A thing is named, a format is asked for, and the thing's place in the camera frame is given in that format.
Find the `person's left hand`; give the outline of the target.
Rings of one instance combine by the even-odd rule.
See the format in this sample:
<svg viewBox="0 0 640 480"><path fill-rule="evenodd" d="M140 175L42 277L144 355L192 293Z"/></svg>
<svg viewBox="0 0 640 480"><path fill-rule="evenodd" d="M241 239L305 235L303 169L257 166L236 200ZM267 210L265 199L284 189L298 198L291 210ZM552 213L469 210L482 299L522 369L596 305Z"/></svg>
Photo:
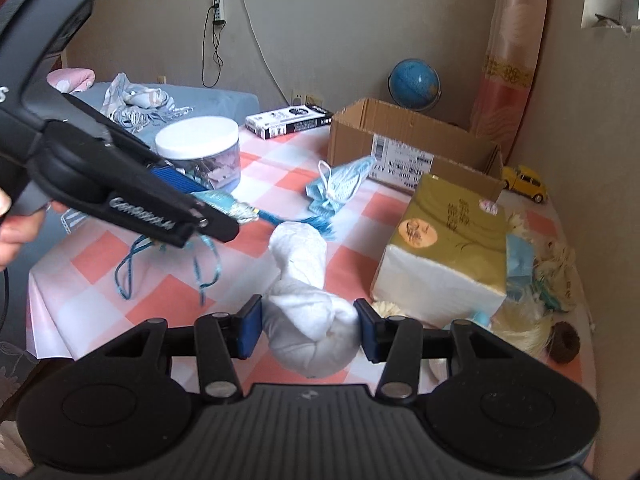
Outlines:
<svg viewBox="0 0 640 480"><path fill-rule="evenodd" d="M43 227L47 210L52 208L62 214L67 207L58 202L50 202L30 216L12 216L2 222L0 243L0 266L6 269L18 256L25 244L33 242Z"/></svg>

